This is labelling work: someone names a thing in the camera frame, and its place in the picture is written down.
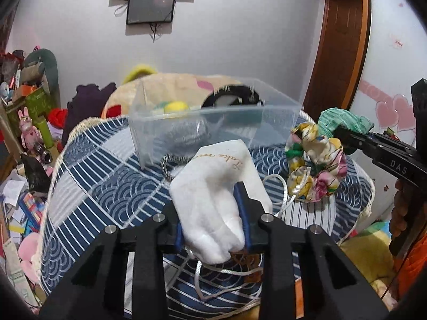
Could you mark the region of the person's right hand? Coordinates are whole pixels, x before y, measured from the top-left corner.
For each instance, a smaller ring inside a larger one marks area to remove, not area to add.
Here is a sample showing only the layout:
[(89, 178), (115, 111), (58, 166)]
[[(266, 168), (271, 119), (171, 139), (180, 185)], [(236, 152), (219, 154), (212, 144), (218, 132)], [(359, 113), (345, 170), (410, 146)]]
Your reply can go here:
[(414, 188), (400, 179), (395, 183), (395, 188), (397, 192), (394, 196), (394, 208), (389, 222), (389, 231), (392, 240), (404, 232), (408, 226), (405, 216), (408, 213), (414, 193)]

